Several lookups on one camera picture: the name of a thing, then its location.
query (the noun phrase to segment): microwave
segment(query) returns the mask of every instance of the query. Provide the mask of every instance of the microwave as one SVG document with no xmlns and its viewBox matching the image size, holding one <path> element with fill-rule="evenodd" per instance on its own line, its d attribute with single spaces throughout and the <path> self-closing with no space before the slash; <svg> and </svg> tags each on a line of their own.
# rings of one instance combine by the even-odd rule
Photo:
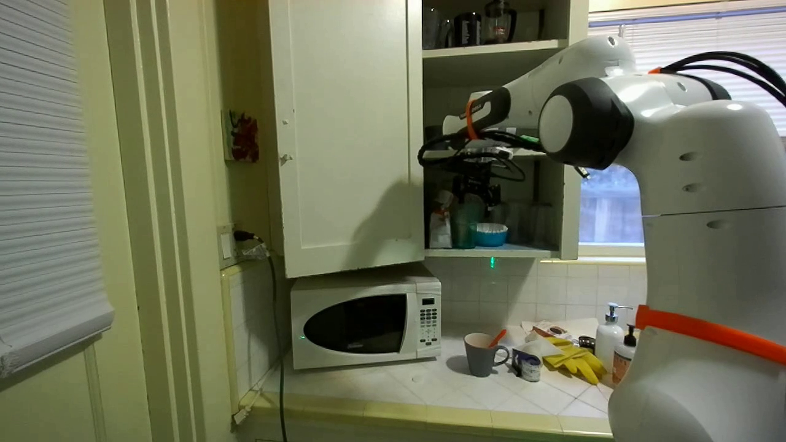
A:
<svg viewBox="0 0 786 442">
<path fill-rule="evenodd" d="M 442 281 L 424 268 L 296 280 L 292 365 L 329 369 L 440 356 Z"/>
</svg>

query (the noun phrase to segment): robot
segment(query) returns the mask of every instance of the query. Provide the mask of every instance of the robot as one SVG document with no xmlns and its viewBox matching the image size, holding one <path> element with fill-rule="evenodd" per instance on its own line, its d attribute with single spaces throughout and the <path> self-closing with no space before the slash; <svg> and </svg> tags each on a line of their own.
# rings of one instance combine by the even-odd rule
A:
<svg viewBox="0 0 786 442">
<path fill-rule="evenodd" d="M 786 106 L 784 81 L 767 75 Z M 609 400 L 614 438 L 786 438 L 786 155 L 771 118 L 698 75 L 638 73 L 622 39 L 590 37 L 475 93 L 421 160 L 450 156 L 434 150 L 444 139 L 512 143 L 512 130 L 536 132 L 522 148 L 558 161 L 614 161 L 638 179 L 649 296 Z"/>
</svg>

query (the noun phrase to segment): microwave control panel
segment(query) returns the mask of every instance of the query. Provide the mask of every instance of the microwave control panel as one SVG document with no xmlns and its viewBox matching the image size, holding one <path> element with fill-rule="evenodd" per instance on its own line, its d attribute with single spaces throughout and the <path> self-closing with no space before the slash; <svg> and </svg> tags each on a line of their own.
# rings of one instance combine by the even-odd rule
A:
<svg viewBox="0 0 786 442">
<path fill-rule="evenodd" d="M 440 296 L 421 296 L 417 356 L 440 353 Z"/>
</svg>

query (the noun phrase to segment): kitchen counter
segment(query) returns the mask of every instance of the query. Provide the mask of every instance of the kitchen counter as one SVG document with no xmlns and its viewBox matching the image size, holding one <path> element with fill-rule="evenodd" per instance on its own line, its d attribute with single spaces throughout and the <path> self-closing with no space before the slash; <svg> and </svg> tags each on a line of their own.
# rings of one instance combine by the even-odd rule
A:
<svg viewBox="0 0 786 442">
<path fill-rule="evenodd" d="M 382 438 L 384 430 L 395 435 L 431 430 L 432 435 L 424 438 L 434 438 L 434 430 L 452 431 L 450 438 L 463 438 L 456 435 L 467 435 L 467 438 L 479 435 L 482 438 L 612 438 L 609 394 L 607 386 L 590 386 L 547 369 L 544 369 L 541 382 L 515 378 L 506 365 L 496 365 L 488 378 L 475 378 L 467 372 L 463 338 L 450 334 L 442 338 L 442 353 L 431 361 L 326 371 L 287 369 L 284 375 L 291 426 L 298 423 L 346 423 L 353 438 L 362 431 L 358 424 L 370 424 L 374 438 Z M 277 430 L 272 424 L 277 372 L 271 372 L 250 402 L 256 411 L 269 418 L 269 430 Z"/>
</svg>

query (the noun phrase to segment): cabinet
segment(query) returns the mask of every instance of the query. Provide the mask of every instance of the cabinet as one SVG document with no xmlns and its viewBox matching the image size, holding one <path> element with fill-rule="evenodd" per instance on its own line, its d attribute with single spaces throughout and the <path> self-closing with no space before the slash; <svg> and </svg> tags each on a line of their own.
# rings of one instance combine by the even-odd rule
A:
<svg viewBox="0 0 786 442">
<path fill-rule="evenodd" d="M 271 243 L 287 278 L 422 260 L 421 0 L 271 0 Z"/>
<path fill-rule="evenodd" d="M 424 27 L 438 10 L 438 22 L 465 12 L 485 15 L 488 0 L 422 0 Z M 440 134 L 444 114 L 459 114 L 471 91 L 488 91 L 523 75 L 550 54 L 587 33 L 587 0 L 506 0 L 515 12 L 514 42 L 440 47 L 422 52 L 422 124 L 424 136 Z M 578 254 L 578 206 L 579 176 L 573 167 L 544 155 L 514 160 L 523 182 L 487 179 L 501 199 L 501 220 L 509 224 L 512 240 L 501 247 L 444 247 L 428 245 L 431 258 L 574 258 Z M 455 192 L 465 172 L 428 167 L 422 200 L 431 214 L 440 192 Z"/>
</svg>

